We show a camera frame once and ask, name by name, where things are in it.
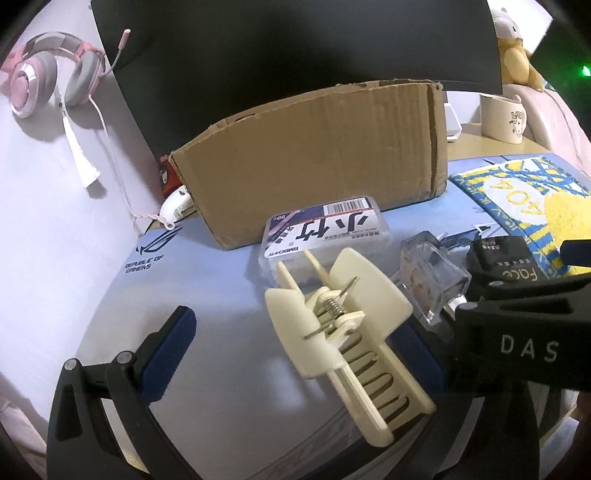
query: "plush toy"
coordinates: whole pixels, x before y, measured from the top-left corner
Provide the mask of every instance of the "plush toy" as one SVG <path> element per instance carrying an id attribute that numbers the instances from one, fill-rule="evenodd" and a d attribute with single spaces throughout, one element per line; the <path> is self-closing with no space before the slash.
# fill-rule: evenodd
<path id="1" fill-rule="evenodd" d="M 527 85 L 540 92 L 544 91 L 542 76 L 530 65 L 531 53 L 523 48 L 521 31 L 504 8 L 491 10 L 495 24 L 496 41 L 501 58 L 502 83 Z"/>

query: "black monitor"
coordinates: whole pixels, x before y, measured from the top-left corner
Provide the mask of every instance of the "black monitor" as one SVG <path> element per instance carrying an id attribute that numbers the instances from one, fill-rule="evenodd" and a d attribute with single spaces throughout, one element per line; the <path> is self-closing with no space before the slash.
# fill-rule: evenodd
<path id="1" fill-rule="evenodd" d="M 338 83 L 431 79 L 502 93 L 486 0 L 92 0 L 156 156 L 229 115 Z"/>

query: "ceramic mug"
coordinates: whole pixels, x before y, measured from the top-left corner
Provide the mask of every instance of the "ceramic mug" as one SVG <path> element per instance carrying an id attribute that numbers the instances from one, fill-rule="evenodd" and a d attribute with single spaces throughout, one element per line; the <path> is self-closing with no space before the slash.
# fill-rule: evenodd
<path id="1" fill-rule="evenodd" d="M 527 113 L 519 95 L 513 99 L 480 94 L 482 133 L 505 143 L 519 144 L 527 126 Z"/>

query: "blue gripper pad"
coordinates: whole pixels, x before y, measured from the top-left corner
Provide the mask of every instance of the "blue gripper pad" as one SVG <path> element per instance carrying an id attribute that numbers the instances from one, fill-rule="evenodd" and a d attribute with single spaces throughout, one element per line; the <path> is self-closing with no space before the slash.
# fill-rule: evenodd
<path id="1" fill-rule="evenodd" d="M 427 344 L 407 320 L 386 339 L 415 380 L 438 404 L 447 391 L 447 374 Z"/>
<path id="2" fill-rule="evenodd" d="M 148 335 L 138 348 L 137 364 L 143 367 L 139 397 L 145 405 L 162 399 L 196 332 L 194 311 L 188 307 L 178 307 L 160 331 Z M 149 358 L 142 359 L 150 350 L 154 352 Z"/>

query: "white cable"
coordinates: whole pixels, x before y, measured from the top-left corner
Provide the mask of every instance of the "white cable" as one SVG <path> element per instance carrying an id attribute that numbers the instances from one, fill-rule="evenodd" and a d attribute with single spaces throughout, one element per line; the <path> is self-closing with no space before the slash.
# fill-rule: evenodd
<path id="1" fill-rule="evenodd" d="M 160 215 L 156 215 L 155 213 L 151 215 L 137 215 L 131 208 L 131 204 L 129 203 L 129 198 L 127 196 L 127 190 L 125 190 L 125 183 L 123 182 L 123 177 L 121 176 L 121 171 L 119 170 L 119 166 L 117 165 L 117 160 L 115 159 L 115 152 L 113 150 L 113 145 L 111 145 L 111 139 L 109 138 L 109 133 L 107 131 L 107 126 L 105 125 L 105 119 L 103 118 L 103 114 L 100 112 L 98 105 L 89 95 L 88 100 L 92 103 L 92 106 L 95 107 L 96 112 L 99 114 L 100 123 L 103 125 L 103 130 L 105 131 L 105 136 L 107 137 L 107 145 L 109 146 L 109 153 L 111 155 L 111 161 L 113 162 L 113 166 L 115 168 L 115 173 L 117 174 L 117 178 L 119 180 L 119 186 L 121 187 L 121 192 L 123 193 L 123 197 L 125 198 L 125 203 L 127 204 L 127 208 L 130 214 L 136 218 L 149 218 L 151 220 L 158 220 L 160 223 L 164 225 L 166 230 L 174 229 L 174 222 L 169 222 L 166 218 Z"/>

